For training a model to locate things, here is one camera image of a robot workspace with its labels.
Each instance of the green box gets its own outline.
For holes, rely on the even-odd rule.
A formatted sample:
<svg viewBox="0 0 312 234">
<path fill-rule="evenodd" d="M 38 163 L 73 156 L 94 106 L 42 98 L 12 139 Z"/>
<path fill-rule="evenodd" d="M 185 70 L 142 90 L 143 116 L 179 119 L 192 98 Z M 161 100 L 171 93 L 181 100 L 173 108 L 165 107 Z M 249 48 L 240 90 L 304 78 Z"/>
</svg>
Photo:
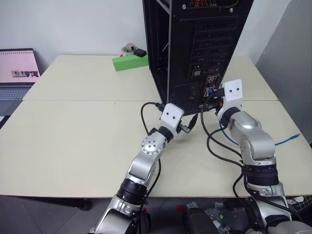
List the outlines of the green box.
<svg viewBox="0 0 312 234">
<path fill-rule="evenodd" d="M 136 55 L 128 55 L 118 58 L 113 58 L 113 64 L 115 66 L 116 71 L 127 70 L 135 67 L 143 67 L 147 66 L 148 56 L 139 57 Z"/>
</svg>

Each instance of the laptop keyboard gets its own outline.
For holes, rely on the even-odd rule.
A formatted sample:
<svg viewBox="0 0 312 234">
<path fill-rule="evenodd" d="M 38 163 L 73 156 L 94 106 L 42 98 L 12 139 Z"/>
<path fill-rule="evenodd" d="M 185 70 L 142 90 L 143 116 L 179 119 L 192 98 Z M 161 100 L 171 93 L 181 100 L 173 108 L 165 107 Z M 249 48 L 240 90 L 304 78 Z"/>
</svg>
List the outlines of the laptop keyboard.
<svg viewBox="0 0 312 234">
<path fill-rule="evenodd" d="M 29 89 L 0 89 L 0 101 L 22 100 Z"/>
</svg>

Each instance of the computer back panel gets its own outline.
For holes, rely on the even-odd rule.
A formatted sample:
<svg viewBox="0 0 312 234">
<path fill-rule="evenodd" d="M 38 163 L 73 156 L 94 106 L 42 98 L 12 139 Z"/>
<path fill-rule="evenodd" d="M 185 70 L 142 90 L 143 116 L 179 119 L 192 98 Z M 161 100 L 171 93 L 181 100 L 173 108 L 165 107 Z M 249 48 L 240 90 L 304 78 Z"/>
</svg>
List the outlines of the computer back panel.
<svg viewBox="0 0 312 234">
<path fill-rule="evenodd" d="M 143 0 L 150 68 L 164 103 L 185 115 L 201 111 L 223 79 L 252 2 Z"/>
</svg>

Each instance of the laptop screen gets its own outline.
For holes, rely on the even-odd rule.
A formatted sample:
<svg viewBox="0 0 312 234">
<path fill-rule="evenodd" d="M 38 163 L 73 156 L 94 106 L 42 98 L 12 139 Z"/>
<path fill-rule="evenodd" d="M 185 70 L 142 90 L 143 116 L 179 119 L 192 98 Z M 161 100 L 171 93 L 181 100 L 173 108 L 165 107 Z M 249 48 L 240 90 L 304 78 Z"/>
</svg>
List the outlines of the laptop screen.
<svg viewBox="0 0 312 234">
<path fill-rule="evenodd" d="M 34 83 L 39 77 L 32 49 L 0 50 L 0 83 Z"/>
</svg>

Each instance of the laptop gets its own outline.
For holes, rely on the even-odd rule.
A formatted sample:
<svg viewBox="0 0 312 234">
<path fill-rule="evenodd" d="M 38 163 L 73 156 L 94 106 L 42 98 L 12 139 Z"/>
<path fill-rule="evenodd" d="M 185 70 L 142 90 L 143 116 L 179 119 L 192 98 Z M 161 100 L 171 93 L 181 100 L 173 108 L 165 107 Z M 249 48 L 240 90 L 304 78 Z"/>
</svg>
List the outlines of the laptop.
<svg viewBox="0 0 312 234">
<path fill-rule="evenodd" d="M 10 116 L 39 77 L 33 49 L 0 50 L 0 116 Z"/>
</svg>

